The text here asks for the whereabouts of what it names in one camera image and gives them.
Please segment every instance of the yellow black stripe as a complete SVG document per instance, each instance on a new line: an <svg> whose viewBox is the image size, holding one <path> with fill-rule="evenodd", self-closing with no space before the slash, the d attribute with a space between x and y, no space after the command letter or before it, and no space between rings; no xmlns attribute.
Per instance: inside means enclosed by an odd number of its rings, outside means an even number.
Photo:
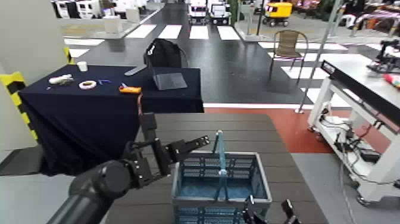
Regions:
<svg viewBox="0 0 400 224"><path fill-rule="evenodd" d="M66 46L64 48L64 54L67 57L68 64L74 64L74 59L72 58L72 56L70 54L70 48L69 47Z"/></svg>
<svg viewBox="0 0 400 224"><path fill-rule="evenodd" d="M0 81L3 83L5 89L8 91L14 105L20 111L21 118L28 126L33 138L35 140L38 140L38 136L36 135L35 130L33 130L28 114L26 113L25 106L22 104L21 98L18 95L18 91L22 90L26 86L22 74L20 72L14 72L13 74L0 74Z"/></svg>

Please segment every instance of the gray table surface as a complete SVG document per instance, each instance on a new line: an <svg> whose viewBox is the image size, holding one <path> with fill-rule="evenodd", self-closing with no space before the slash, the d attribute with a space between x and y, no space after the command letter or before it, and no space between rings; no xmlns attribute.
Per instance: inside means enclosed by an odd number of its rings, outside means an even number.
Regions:
<svg viewBox="0 0 400 224"><path fill-rule="evenodd" d="M400 110L399 91L387 83L387 81L382 78L382 74L377 74L366 67L371 64L371 59L359 55L359 57L354 57L352 60L341 60L340 58L335 58L329 59L327 62Z"/></svg>
<svg viewBox="0 0 400 224"><path fill-rule="evenodd" d="M157 137L171 141L192 140L203 135L215 138L218 129L224 131L226 151L258 152L272 193L273 203L267 213L271 224L281 224L285 214L280 203L290 199L303 223L322 224L327 220L304 181L292 156L269 118L263 114L159 114ZM143 140L139 132L137 141ZM201 148L212 150L212 144ZM156 163L150 148L144 150L150 166ZM140 190L131 190L111 207L108 224L173 223L171 183L166 177Z"/></svg>

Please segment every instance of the brown wicker chair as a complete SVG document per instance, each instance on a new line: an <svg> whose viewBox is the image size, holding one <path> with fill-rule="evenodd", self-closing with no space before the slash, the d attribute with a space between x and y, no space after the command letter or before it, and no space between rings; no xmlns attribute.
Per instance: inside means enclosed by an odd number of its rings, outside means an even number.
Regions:
<svg viewBox="0 0 400 224"><path fill-rule="evenodd" d="M276 37L279 35L279 46L276 48ZM305 39L305 43L307 45L305 49L304 55L301 55L299 52L296 51L296 44L298 42L299 35L303 36ZM276 58L290 58L293 59L292 65L290 69L293 68L293 65L295 64L296 60L301 60L301 66L300 66L300 73L299 77L297 78L297 83L300 81L300 75L301 71L303 69L304 65L304 58L307 55L308 51L308 39L307 37L295 30L281 30L274 35L274 54L272 56L272 61L270 65L270 79L272 77L272 69L274 66L274 60Z"/></svg>

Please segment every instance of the blue plastic basket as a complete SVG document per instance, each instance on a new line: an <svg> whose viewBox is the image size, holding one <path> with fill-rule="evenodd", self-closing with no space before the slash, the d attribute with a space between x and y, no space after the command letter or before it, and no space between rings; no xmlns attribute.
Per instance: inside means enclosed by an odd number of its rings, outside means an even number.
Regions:
<svg viewBox="0 0 400 224"><path fill-rule="evenodd" d="M253 208L265 216L272 197L258 153L224 153L228 201L220 186L220 159L209 151L194 151L176 164L172 202L176 224L244 223L242 209L251 194Z"/></svg>

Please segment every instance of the white wall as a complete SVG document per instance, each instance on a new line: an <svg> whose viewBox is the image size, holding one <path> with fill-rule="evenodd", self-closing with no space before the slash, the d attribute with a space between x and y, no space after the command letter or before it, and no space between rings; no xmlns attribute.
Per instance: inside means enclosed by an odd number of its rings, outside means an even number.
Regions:
<svg viewBox="0 0 400 224"><path fill-rule="evenodd" d="M67 63L50 1L1 1L0 30L1 73L20 71L29 85ZM0 151L35 145L0 84Z"/></svg>
<svg viewBox="0 0 400 224"><path fill-rule="evenodd" d="M6 73L20 71L31 84L66 64L50 1L1 1L0 21L0 64Z"/></svg>

